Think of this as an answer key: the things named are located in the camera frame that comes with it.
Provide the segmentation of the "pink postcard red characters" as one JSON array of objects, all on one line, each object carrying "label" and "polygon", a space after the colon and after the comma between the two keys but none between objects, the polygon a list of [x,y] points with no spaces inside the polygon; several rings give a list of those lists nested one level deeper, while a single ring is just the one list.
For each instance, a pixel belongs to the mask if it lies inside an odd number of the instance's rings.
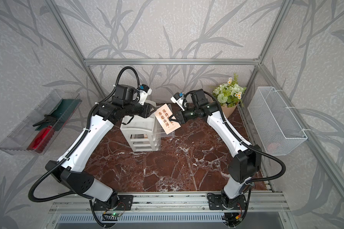
[{"label": "pink postcard red characters", "polygon": [[165,134],[170,134],[181,127],[179,123],[169,121],[169,117],[172,114],[173,113],[167,104],[162,105],[154,112],[154,116],[161,125]]}]

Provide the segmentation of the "white plastic drawer organizer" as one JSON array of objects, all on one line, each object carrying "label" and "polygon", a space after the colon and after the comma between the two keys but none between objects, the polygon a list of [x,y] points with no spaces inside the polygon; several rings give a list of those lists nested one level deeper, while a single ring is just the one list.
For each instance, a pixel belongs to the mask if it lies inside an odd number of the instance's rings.
[{"label": "white plastic drawer organizer", "polygon": [[158,151],[161,137],[157,131],[159,123],[155,115],[148,118],[135,116],[130,120],[130,116],[124,117],[120,129],[133,152]]}]

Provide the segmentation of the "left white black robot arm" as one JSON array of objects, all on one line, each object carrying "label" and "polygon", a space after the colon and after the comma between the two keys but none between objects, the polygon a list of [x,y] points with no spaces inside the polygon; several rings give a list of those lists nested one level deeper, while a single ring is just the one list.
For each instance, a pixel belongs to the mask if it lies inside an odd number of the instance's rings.
[{"label": "left white black robot arm", "polygon": [[[153,106],[146,103],[151,92],[147,85],[140,84],[138,73],[133,67],[123,67],[112,92],[91,108],[87,125],[76,141],[57,161],[46,164],[47,172],[29,189],[28,199],[40,203],[78,194],[89,200],[101,201],[108,208],[115,208],[119,204],[117,191],[84,169],[95,148],[118,121],[126,116],[131,119],[136,116],[148,118],[152,114]],[[36,188],[49,176],[53,176],[69,191],[46,198],[36,197]]]}]

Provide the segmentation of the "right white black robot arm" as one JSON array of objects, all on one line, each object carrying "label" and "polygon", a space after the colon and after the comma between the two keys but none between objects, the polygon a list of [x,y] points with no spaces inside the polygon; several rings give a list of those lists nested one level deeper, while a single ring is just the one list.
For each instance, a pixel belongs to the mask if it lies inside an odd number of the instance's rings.
[{"label": "right white black robot arm", "polygon": [[[205,118],[227,146],[232,160],[229,165],[230,178],[222,190],[222,201],[228,206],[233,200],[244,194],[250,185],[259,181],[270,181],[283,176],[286,172],[285,164],[275,156],[262,152],[258,145],[250,144],[230,124],[223,113],[218,99],[212,94],[199,89],[186,94],[175,93],[171,97],[180,110],[169,117],[169,120],[179,124],[196,118]],[[274,176],[254,178],[260,170],[261,159],[266,157],[277,162],[281,170]]]}]

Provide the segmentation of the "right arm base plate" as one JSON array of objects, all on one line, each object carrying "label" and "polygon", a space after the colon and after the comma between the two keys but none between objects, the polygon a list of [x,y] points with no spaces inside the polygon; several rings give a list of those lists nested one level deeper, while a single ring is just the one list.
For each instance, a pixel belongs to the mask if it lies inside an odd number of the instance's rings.
[{"label": "right arm base plate", "polygon": [[229,199],[226,194],[207,193],[206,197],[210,210],[243,210],[247,203],[244,195]]}]

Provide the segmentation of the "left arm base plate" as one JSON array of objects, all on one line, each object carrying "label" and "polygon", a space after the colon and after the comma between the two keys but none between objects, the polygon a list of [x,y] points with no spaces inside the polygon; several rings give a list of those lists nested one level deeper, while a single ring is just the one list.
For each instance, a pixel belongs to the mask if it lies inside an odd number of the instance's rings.
[{"label": "left arm base plate", "polygon": [[95,199],[93,203],[94,211],[116,210],[130,211],[133,203],[133,195],[118,195],[111,197],[110,200],[103,202]]}]

